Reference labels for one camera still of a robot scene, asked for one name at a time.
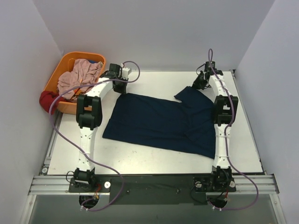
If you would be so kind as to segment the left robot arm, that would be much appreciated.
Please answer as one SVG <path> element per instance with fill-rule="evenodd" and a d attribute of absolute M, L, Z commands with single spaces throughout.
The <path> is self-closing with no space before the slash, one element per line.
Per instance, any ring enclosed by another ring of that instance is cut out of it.
<path fill-rule="evenodd" d="M 78 96 L 76 121 L 80 128 L 80 148 L 83 152 L 79 153 L 73 182 L 85 192 L 92 192 L 98 184 L 95 165 L 91 159 L 94 155 L 96 132 L 103 119 L 101 101 L 110 90 L 125 94 L 130 73 L 131 69 L 123 64 L 112 63 L 88 93 Z"/>

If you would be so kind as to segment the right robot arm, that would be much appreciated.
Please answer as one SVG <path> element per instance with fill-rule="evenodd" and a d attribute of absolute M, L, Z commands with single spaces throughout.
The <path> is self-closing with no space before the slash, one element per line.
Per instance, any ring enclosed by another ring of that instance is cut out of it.
<path fill-rule="evenodd" d="M 239 99 L 233 96 L 225 84 L 222 71 L 216 70 L 214 61 L 207 61 L 197 73 L 197 78 L 192 88 L 205 90 L 212 88 L 215 100 L 212 112 L 216 143 L 215 158 L 212 166 L 212 177 L 209 178 L 210 189 L 219 191 L 222 188 L 227 190 L 235 187 L 232 177 L 232 166 L 229 163 L 229 141 L 231 126 L 235 121 Z"/>

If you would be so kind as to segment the navy blue t shirt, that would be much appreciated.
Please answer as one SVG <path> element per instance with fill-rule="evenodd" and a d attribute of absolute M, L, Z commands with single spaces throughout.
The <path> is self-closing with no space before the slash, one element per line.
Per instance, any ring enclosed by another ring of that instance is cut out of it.
<path fill-rule="evenodd" d="M 213 102 L 190 86 L 175 101 L 120 95 L 103 132 L 105 139 L 215 157 Z"/>

